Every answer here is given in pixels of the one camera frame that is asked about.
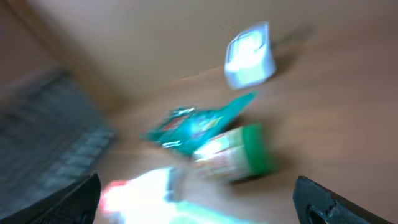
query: plastic lid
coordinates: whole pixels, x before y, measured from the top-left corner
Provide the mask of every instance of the plastic lid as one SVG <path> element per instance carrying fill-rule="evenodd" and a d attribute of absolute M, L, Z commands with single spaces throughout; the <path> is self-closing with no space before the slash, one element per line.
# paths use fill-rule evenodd
<path fill-rule="evenodd" d="M 260 124 L 243 127 L 243 143 L 249 166 L 254 175 L 262 175 L 276 170 L 276 163 L 267 152 L 266 145 L 262 140 Z"/>

